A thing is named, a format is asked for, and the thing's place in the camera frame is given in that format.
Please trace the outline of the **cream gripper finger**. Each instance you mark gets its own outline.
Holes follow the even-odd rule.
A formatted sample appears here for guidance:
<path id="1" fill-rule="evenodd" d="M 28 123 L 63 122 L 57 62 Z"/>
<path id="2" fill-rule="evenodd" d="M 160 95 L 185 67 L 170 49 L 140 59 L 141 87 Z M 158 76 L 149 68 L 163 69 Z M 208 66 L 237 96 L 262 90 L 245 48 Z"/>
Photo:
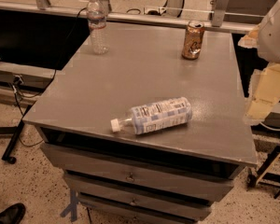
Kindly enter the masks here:
<path id="1" fill-rule="evenodd" d="M 268 63 L 262 71 L 255 69 L 248 88 L 245 116 L 265 120 L 280 101 L 280 63 Z"/>

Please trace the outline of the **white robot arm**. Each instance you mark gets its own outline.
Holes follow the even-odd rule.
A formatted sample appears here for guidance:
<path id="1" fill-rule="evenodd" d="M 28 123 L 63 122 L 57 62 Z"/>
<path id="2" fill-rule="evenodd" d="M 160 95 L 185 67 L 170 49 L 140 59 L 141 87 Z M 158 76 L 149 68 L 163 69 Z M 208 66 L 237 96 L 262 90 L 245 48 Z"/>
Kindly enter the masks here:
<path id="1" fill-rule="evenodd" d="M 280 101 L 280 0 L 238 45 L 255 48 L 258 56 L 268 62 L 262 71 L 254 71 L 249 81 L 245 121 L 257 125 Z"/>

